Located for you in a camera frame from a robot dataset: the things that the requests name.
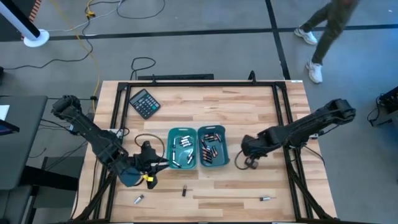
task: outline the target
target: teal bin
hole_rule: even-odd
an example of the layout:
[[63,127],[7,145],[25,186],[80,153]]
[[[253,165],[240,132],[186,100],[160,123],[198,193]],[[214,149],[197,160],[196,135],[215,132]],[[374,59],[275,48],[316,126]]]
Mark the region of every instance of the teal bin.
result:
[[[189,136],[188,140],[192,143],[191,146],[183,147],[180,145],[180,140],[184,136]],[[192,169],[197,165],[197,132],[193,128],[173,128],[169,131],[167,137],[167,159],[169,160],[171,169]],[[175,150],[175,161],[181,165],[179,168],[173,163],[173,150]],[[188,164],[188,155],[192,152],[193,159]]]
[[[218,152],[216,157],[212,158],[212,163],[205,161],[201,156],[203,153],[202,147],[204,146],[201,142],[204,139],[206,134],[218,134],[221,138],[221,142],[219,141],[205,141],[207,146],[215,146]],[[228,157],[228,150],[226,147],[226,138],[225,138],[225,128],[221,125],[213,125],[213,126],[204,126],[198,130],[198,148],[199,148],[199,156],[200,156],[200,163],[205,167],[219,167],[225,166],[229,163]]]

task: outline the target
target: sneaker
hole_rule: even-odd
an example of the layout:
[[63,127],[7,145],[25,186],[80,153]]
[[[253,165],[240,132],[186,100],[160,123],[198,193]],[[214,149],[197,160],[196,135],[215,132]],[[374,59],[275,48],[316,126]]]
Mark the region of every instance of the sneaker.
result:
[[294,34],[297,37],[301,37],[304,39],[304,41],[306,41],[307,44],[310,45],[317,45],[318,44],[318,40],[314,37],[314,35],[312,34],[312,32],[304,32],[303,29],[301,28],[297,28],[294,30]]
[[318,63],[307,62],[305,67],[308,69],[308,76],[315,84],[321,83],[322,80],[322,65]]

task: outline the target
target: wooden table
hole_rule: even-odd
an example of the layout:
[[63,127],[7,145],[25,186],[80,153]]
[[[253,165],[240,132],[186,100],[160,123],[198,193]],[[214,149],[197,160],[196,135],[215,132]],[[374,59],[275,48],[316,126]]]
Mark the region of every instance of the wooden table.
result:
[[[113,112],[117,81],[103,82],[101,95],[96,109],[95,123],[109,128]],[[294,120],[309,114],[307,97],[302,82],[286,82],[290,106]],[[131,96],[142,88],[134,87]],[[153,117],[143,120],[138,113],[128,110],[126,126],[130,134],[125,137],[123,146],[130,154],[138,153],[134,138],[140,133],[158,135],[167,143],[169,129],[220,124],[226,128],[228,153],[231,162],[220,168],[204,168],[198,163],[195,170],[166,169],[158,174],[159,183],[153,190],[146,189],[143,183],[138,187],[127,188],[118,180],[112,222],[266,222],[294,220],[292,199],[290,196],[287,173],[282,149],[261,158],[256,170],[238,170],[233,159],[241,150],[240,143],[245,134],[255,136],[271,126],[278,125],[274,99],[270,87],[148,87],[146,88],[162,108]],[[283,106],[282,94],[279,93]],[[118,125],[124,101],[121,98]],[[156,139],[148,139],[158,155],[162,146]],[[320,153],[317,141],[308,146]],[[309,191],[325,209],[335,216],[325,168],[319,157],[302,150],[303,168]],[[244,157],[238,159],[243,166]],[[95,156],[88,146],[83,170],[80,177],[80,192],[76,215],[90,201],[93,183]],[[95,188],[98,188],[101,166],[96,168]],[[187,196],[182,197],[182,187],[188,186]],[[302,194],[298,198],[302,216],[305,216]],[[134,200],[145,195],[138,205]],[[259,197],[270,196],[272,200],[260,202]],[[104,217],[104,195],[101,215]]]

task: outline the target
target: olive pants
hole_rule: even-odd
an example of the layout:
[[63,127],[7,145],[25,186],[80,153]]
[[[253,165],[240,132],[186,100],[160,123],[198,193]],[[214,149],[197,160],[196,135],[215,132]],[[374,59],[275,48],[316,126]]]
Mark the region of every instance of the olive pants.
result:
[[312,57],[313,63],[322,64],[322,60],[328,52],[332,43],[343,32],[354,9],[358,5],[358,0],[332,0],[326,6],[318,10],[300,28],[304,32],[310,32],[321,22],[327,20],[326,29],[318,42],[317,49]]

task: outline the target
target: person's leg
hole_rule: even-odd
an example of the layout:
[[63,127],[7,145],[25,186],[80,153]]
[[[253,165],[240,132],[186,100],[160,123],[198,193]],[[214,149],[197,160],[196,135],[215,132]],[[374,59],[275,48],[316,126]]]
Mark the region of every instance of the person's leg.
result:
[[323,58],[329,51],[332,43],[343,32],[345,25],[348,23],[358,0],[332,0],[332,5],[328,14],[328,24],[319,40],[317,49],[306,67],[308,68],[310,79],[314,83],[322,82],[322,64]]
[[325,21],[328,19],[328,13],[331,9],[332,3],[329,2],[326,6],[323,8],[319,9],[312,17],[305,22],[303,25],[300,26],[300,28],[304,32],[310,32],[314,27],[319,25],[321,22]]
[[329,11],[331,10],[331,2],[323,8],[319,9],[305,24],[294,30],[294,34],[301,37],[310,45],[317,45],[318,40],[312,34],[311,30],[325,21],[328,18]]
[[346,1],[347,0],[332,0],[330,13],[328,15],[328,24],[326,25],[326,29],[312,57],[313,63],[322,65],[322,60],[329,51],[330,46],[343,32],[355,7],[358,5],[357,0],[348,0],[352,2],[349,5],[344,3]]

